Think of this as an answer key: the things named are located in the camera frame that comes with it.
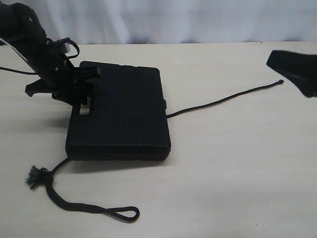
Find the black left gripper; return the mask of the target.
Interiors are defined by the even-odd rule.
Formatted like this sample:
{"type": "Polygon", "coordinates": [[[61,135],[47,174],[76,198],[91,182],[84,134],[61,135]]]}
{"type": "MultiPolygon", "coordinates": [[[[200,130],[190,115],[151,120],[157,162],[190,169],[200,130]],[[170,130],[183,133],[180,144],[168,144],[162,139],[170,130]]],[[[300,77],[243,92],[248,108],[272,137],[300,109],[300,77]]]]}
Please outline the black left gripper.
{"type": "MultiPolygon", "coordinates": [[[[49,92],[52,98],[69,105],[87,105],[88,97],[92,97],[97,85],[92,81],[100,78],[98,67],[75,67],[71,59],[79,56],[79,47],[75,47],[76,54],[67,56],[64,51],[53,50],[50,66],[47,69],[49,92]]],[[[26,85],[25,93],[32,97],[37,93],[46,93],[46,83],[39,79],[26,85]]]]}

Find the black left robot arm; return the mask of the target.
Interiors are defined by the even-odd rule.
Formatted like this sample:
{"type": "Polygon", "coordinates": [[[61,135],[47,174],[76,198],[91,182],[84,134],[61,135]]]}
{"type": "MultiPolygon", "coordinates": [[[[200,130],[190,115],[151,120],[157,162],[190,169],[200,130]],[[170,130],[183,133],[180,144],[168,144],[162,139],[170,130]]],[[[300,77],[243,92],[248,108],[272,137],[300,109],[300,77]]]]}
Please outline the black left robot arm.
{"type": "Polygon", "coordinates": [[[100,76],[97,67],[75,67],[71,59],[80,49],[70,38],[53,41],[42,28],[35,11],[22,3],[0,5],[0,43],[10,46],[39,76],[26,85],[25,92],[49,93],[52,98],[72,106],[86,105],[100,76]]]}

